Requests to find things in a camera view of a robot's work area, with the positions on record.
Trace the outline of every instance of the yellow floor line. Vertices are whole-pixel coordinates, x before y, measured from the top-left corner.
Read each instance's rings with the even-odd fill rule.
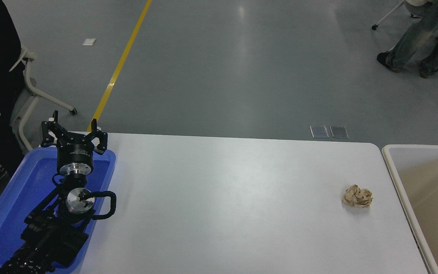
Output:
[[[133,42],[136,38],[136,35],[137,35],[138,31],[140,30],[141,23],[143,22],[144,17],[146,16],[146,12],[148,11],[150,4],[151,4],[151,0],[146,1],[146,5],[144,5],[143,12],[141,12],[141,15],[138,19],[138,22],[136,23],[136,26],[134,27],[134,30],[133,30],[131,36],[129,37],[126,48],[123,51],[121,58],[119,59],[118,65],[116,66],[116,69],[114,70],[113,76],[111,77],[111,80],[108,83],[108,87],[106,88],[106,91],[104,92],[104,95],[102,96],[101,101],[99,102],[99,105],[97,106],[97,109],[94,112],[94,115],[92,116],[92,119],[95,118],[96,120],[99,120],[99,117],[101,116],[102,111],[104,110],[104,106],[106,106],[106,103],[108,102],[109,95],[111,95],[111,91],[113,90],[114,84],[116,83],[116,80],[119,76],[119,73],[121,72],[121,68],[123,68],[123,64],[126,61],[129,50],[131,49],[131,46],[133,45]],[[89,126],[87,127],[87,131],[91,131],[90,122],[89,122]]]

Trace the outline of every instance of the shoe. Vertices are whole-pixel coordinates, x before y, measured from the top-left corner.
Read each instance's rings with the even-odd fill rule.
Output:
[[[380,64],[382,64],[385,68],[387,68],[387,69],[389,69],[389,70],[391,70],[391,71],[393,71],[395,73],[399,73],[400,71],[402,71],[402,70],[394,68],[394,67],[392,67],[392,66],[390,66],[390,65],[388,65],[386,63],[386,57],[388,57],[388,54],[389,54],[389,52],[387,52],[387,51],[386,52],[382,52],[382,53],[378,54],[378,56],[376,57],[376,60]]]
[[[431,75],[428,75],[427,73],[424,73],[423,71],[419,71],[419,73],[420,73],[420,77],[425,78],[425,79],[430,78],[430,76],[431,76]]]

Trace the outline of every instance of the crumpled paper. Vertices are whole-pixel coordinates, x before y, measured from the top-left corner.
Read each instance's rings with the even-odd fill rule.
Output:
[[[355,207],[368,207],[373,201],[372,195],[368,189],[360,189],[358,185],[352,185],[346,189],[342,201]]]

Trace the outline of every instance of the white chair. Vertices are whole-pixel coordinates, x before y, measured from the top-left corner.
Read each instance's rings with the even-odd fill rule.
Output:
[[[423,17],[424,12],[425,12],[424,10],[427,9],[427,7],[425,7],[425,5],[427,5],[427,6],[431,5],[431,3],[425,3],[425,5],[415,6],[415,5],[410,4],[410,2],[415,4],[414,2],[420,2],[420,1],[418,1],[418,0],[410,0],[408,2],[406,0],[401,1],[390,12],[388,12],[383,18],[381,18],[381,20],[379,20],[376,24],[372,25],[371,29],[376,30],[378,28],[379,24],[381,24],[388,16],[390,16],[390,14],[392,14],[397,9],[399,9],[401,6],[403,6],[403,4],[405,4],[405,7],[410,12],[410,16],[412,18],[416,18],[416,19]]]
[[[28,142],[28,139],[26,139],[26,136],[24,135],[24,132],[23,132],[23,128],[25,127],[26,122],[30,118],[31,114],[33,113],[33,111],[34,111],[35,107],[37,106],[38,101],[40,100],[41,97],[49,100],[50,102],[52,102],[54,104],[57,104],[63,108],[68,109],[68,111],[70,111],[70,113],[72,115],[77,114],[77,110],[75,109],[75,107],[70,106],[69,104],[62,102],[59,99],[56,99],[55,97],[48,95],[47,93],[39,90],[38,88],[36,88],[33,85],[33,83],[30,80],[30,75],[31,75],[31,71],[32,71],[32,62],[36,59],[37,59],[37,55],[35,53],[29,52],[25,46],[21,45],[21,54],[19,55],[19,59],[14,64],[14,66],[9,70],[9,71],[12,71],[18,65],[18,63],[21,61],[26,62],[25,71],[24,71],[24,78],[25,78],[26,89],[30,92],[30,97],[27,99],[27,101],[25,102],[23,107],[20,109],[19,113],[17,114],[17,118],[21,117],[21,121],[19,122],[19,126],[18,126],[18,137],[20,138],[21,142],[24,144],[24,146],[26,147],[26,149],[28,151],[31,151],[33,149],[33,147],[30,145],[30,142]],[[28,104],[29,104],[29,106],[26,108],[26,111],[24,112],[23,116],[20,116],[21,112]]]

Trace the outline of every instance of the silver metal joint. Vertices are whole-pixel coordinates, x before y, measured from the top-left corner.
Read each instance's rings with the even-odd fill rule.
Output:
[[[72,189],[68,193],[67,199],[65,201],[65,205],[67,206],[69,212],[74,214],[82,214],[89,211],[92,208],[92,206],[94,206],[94,202],[95,202],[94,197],[80,201],[79,195],[81,192],[90,193],[89,190],[82,187]]]
[[[83,163],[71,163],[60,168],[60,174],[62,176],[67,176],[71,173],[88,175],[91,171],[90,166]]]

